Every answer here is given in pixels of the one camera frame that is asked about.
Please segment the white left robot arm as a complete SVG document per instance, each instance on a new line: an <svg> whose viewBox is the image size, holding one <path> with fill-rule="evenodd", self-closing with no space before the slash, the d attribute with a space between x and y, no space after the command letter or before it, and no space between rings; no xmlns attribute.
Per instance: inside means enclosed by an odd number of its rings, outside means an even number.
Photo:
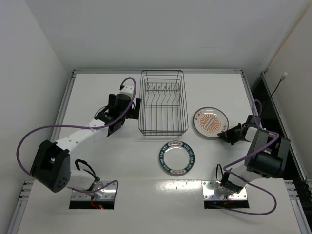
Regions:
<svg viewBox="0 0 312 234"><path fill-rule="evenodd" d="M110 94L108 105L87 126L54 142L39 145L31 176L54 193L69 188L81 193L95 193L99 177L92 170L72 169L71 157L96 141L119 130L126 119L138 119L141 100L126 94Z"/></svg>

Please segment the teal rimmed plate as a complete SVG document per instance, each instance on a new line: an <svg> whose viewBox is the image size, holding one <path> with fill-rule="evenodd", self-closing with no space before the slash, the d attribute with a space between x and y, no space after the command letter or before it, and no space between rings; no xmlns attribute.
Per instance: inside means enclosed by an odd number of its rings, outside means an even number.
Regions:
<svg viewBox="0 0 312 234"><path fill-rule="evenodd" d="M159 151L161 168L171 176L187 174L195 164L195 154L191 146L183 141L169 141Z"/></svg>

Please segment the orange sunburst plate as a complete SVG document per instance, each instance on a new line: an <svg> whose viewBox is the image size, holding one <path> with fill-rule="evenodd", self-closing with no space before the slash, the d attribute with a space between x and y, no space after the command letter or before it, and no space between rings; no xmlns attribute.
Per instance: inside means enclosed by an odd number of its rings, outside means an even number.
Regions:
<svg viewBox="0 0 312 234"><path fill-rule="evenodd" d="M220 133L229 129L227 116L215 107L202 107L198 109L192 120L195 130L202 136L211 140L219 138Z"/></svg>

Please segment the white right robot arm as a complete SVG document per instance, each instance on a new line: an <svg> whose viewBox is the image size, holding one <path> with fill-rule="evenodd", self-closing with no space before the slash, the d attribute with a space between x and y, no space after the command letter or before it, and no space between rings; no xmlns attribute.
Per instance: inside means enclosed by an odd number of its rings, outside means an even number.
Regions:
<svg viewBox="0 0 312 234"><path fill-rule="evenodd" d="M238 194L246 184L259 178L281 177L291 141L259 126L261 118L249 115L246 122L218 134L226 143L250 143L247 155L224 167L219 189L225 198Z"/></svg>

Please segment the white plate black line drawing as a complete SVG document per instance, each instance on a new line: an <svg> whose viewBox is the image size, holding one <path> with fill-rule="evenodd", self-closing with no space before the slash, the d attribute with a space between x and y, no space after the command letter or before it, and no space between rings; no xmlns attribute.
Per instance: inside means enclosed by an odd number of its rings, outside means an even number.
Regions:
<svg viewBox="0 0 312 234"><path fill-rule="evenodd" d="M107 111L107 106L104 106L102 108L100 108L99 110L97 110L97 112L94 115L94 119L103 119L104 116L106 115L106 111Z"/></svg>

